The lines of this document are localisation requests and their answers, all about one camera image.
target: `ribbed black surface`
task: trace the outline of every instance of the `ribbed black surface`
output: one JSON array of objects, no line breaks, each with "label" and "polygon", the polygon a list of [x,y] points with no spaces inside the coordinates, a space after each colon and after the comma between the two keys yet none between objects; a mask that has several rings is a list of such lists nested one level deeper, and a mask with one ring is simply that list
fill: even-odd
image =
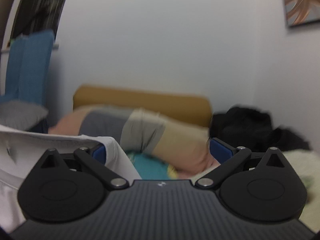
[{"label": "ribbed black surface", "polygon": [[66,224],[27,221],[11,236],[17,240],[91,239],[251,239],[309,240],[313,233],[297,220],[278,225],[250,223],[226,211],[213,192],[188,180],[136,181],[114,191],[100,209]]}]

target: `small logo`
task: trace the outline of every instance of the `small logo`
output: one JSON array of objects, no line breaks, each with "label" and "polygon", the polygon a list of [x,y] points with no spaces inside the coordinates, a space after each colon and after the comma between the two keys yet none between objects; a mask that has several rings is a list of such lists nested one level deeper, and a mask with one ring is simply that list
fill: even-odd
[{"label": "small logo", "polygon": [[164,187],[165,185],[167,185],[165,182],[161,181],[157,184],[159,187]]}]

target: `white fabric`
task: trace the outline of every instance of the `white fabric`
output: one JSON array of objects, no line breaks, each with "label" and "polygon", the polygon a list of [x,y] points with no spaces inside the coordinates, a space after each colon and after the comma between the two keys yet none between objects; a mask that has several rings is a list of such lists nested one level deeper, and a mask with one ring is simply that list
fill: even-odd
[{"label": "white fabric", "polygon": [[46,149],[72,153],[79,147],[93,147],[98,142],[106,148],[106,167],[126,178],[130,184],[141,179],[112,137],[37,134],[0,125],[0,226],[10,232],[24,221],[17,202],[17,190]]},{"label": "white fabric", "polygon": [[308,201],[302,211],[300,220],[314,232],[320,230],[320,154],[316,152],[295,150],[284,152],[296,173],[311,179],[307,188]]}]

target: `metal screw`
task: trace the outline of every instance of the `metal screw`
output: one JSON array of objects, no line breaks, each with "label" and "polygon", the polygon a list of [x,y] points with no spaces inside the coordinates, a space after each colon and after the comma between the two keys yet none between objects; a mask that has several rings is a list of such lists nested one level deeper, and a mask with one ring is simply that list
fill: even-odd
[{"label": "metal screw", "polygon": [[111,180],[111,184],[115,187],[121,187],[124,186],[127,183],[127,181],[123,178],[116,178]]},{"label": "metal screw", "polygon": [[203,186],[203,187],[209,187],[213,185],[213,180],[209,178],[202,178],[198,180],[198,184]]}]

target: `blanket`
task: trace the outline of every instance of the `blanket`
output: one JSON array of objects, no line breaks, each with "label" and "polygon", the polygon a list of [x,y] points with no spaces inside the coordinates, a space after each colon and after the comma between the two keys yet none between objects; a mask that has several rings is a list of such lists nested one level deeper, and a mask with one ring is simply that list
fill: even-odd
[{"label": "blanket", "polygon": [[208,128],[186,124],[145,109],[114,106],[77,108],[50,134],[113,137],[124,151],[152,155],[192,176],[219,163],[208,149]]}]

